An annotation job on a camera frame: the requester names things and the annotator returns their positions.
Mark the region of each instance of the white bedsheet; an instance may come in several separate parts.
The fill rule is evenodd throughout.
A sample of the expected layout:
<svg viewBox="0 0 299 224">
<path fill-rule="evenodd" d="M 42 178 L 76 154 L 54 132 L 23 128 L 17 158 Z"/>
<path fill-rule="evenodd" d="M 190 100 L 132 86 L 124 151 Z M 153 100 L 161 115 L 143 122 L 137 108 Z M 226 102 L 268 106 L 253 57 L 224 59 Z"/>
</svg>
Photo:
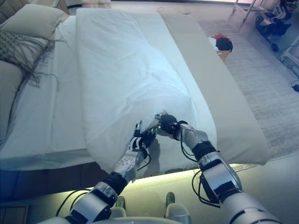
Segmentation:
<svg viewBox="0 0 299 224">
<path fill-rule="evenodd" d="M 163 109 L 207 131 L 216 143 L 212 116 L 187 66 L 180 63 L 179 73 L 149 44 L 138 16 L 119 10 L 79 9 L 76 18 L 83 131 L 87 150 L 106 171 L 113 169 L 126 150 L 136 121 L 141 119 L 146 128 Z M 140 19 L 143 27 L 148 25 L 146 19 Z M 159 15 L 155 19 L 155 26 L 161 28 L 163 19 Z M 158 140 L 165 158 L 161 166 L 165 161 L 163 167 L 168 169 L 194 166 L 184 162 L 177 142 Z"/>
<path fill-rule="evenodd" d="M 213 119 L 209 111 L 200 106 L 204 99 L 160 15 L 133 16 L 148 43 L 162 51 L 175 66 L 180 78 L 188 86 L 199 117 L 210 116 L 209 119 L 199 119 L 199 124 L 204 124 L 205 131 L 216 146 Z M 0 151 L 2 169 L 62 168 L 94 161 L 85 148 L 81 128 L 75 31 L 75 16 L 70 16 L 56 29 L 57 39 L 63 37 L 65 42 L 57 42 L 52 56 L 46 59 L 47 66 L 39 66 L 40 71 L 57 76 L 59 91 L 57 80 L 53 76 L 43 76 L 41 88 L 29 85 L 25 87 L 17 107 L 14 131 Z M 175 154 L 171 156 L 165 149 L 167 138 L 159 137 L 159 143 L 161 152 L 152 150 L 153 162 L 146 171 L 147 175 L 194 166 L 182 157 L 177 142 L 172 142 Z"/>
</svg>

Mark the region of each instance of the rug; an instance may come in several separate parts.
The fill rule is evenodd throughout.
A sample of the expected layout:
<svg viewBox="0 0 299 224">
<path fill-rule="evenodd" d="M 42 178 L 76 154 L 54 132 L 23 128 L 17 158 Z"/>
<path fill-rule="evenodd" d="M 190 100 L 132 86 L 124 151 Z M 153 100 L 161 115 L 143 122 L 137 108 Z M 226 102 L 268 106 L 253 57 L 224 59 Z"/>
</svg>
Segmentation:
<svg viewBox="0 0 299 224">
<path fill-rule="evenodd" d="M 207 36 L 222 32 L 231 38 L 234 48 L 225 65 L 262 128 L 271 159 L 298 153 L 299 93 L 226 21 L 199 21 L 199 24 Z"/>
</svg>

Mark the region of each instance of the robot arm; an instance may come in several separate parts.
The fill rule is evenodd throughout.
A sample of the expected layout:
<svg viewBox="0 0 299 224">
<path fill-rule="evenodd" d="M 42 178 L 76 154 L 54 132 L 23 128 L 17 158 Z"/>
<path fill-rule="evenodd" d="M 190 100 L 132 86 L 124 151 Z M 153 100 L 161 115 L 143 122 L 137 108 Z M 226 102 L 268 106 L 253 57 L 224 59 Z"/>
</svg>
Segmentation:
<svg viewBox="0 0 299 224">
<path fill-rule="evenodd" d="M 212 146 L 205 132 L 167 116 L 170 115 L 160 117 L 161 129 L 192 150 L 201 170 L 200 181 L 205 193 L 212 203 L 220 204 L 229 224 L 281 223 L 256 199 L 242 191 L 238 175 Z"/>
</svg>

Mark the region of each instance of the pillow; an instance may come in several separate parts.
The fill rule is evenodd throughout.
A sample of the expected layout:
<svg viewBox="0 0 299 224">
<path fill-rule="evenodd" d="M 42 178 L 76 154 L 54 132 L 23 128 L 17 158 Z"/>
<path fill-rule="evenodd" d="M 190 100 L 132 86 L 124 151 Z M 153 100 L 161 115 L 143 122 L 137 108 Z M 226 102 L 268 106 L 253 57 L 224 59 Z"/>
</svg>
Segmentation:
<svg viewBox="0 0 299 224">
<path fill-rule="evenodd" d="M 15 94 L 22 82 L 21 69 L 13 64 L 0 61 L 0 144 L 5 141 L 10 110 Z"/>
<path fill-rule="evenodd" d="M 27 4 L 10 17 L 1 30 L 48 40 L 55 27 L 67 17 L 64 11 L 57 8 Z"/>
<path fill-rule="evenodd" d="M 49 41 L 9 33 L 0 30 L 0 60 L 19 66 L 27 78 L 38 85 L 39 78 L 35 76 L 37 60 L 47 48 Z"/>
</svg>

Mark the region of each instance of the bed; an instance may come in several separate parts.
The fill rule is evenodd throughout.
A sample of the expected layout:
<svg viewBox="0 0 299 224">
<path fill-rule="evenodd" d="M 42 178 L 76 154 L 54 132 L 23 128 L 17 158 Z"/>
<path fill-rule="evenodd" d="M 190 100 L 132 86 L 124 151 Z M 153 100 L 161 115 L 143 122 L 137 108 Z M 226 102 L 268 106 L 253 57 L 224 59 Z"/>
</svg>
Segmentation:
<svg viewBox="0 0 299 224">
<path fill-rule="evenodd" d="M 264 164 L 268 160 L 266 139 L 248 103 L 192 17 L 80 9 L 77 16 L 60 22 L 52 37 L 59 41 L 36 69 L 53 76 L 42 75 L 39 88 L 23 84 L 14 100 L 7 137 L 0 150 L 1 169 L 53 169 L 96 161 L 110 172 L 126 149 L 135 121 L 142 119 L 148 124 L 150 116 L 162 109 L 206 131 L 230 163 Z M 116 56 L 125 56 L 136 42 L 142 50 L 130 58 L 129 66 L 128 61 L 113 61 Z M 134 64 L 140 54 L 149 61 L 146 68 L 154 64 L 155 72 L 164 72 L 152 95 L 164 96 L 165 92 L 158 90 L 169 86 L 176 90 L 174 96 L 181 92 L 178 98 L 182 100 L 178 104 L 167 95 L 153 99 L 151 107 L 141 110 L 146 104 L 137 105 L 137 98 L 125 101 L 130 105 L 126 105 L 125 113 L 123 108 L 116 113 L 118 107 L 112 104 L 121 104 L 123 100 L 115 99 L 123 99 L 126 93 L 122 82 L 129 82 L 137 92 L 151 92 L 147 89 L 150 85 L 142 80 L 137 85 L 142 88 L 134 89 L 134 72 L 128 72 L 137 67 L 144 69 Z M 124 70 L 115 69 L 109 60 Z M 167 72 L 170 70 L 165 70 L 168 66 L 173 72 L 171 77 Z M 127 78 L 119 80 L 122 75 Z M 115 89 L 122 92 L 112 95 Z M 99 98 L 102 104 L 97 105 Z M 138 177 L 196 167 L 183 157 L 179 144 L 167 138 L 158 137 L 149 153 L 153 161 Z"/>
</svg>

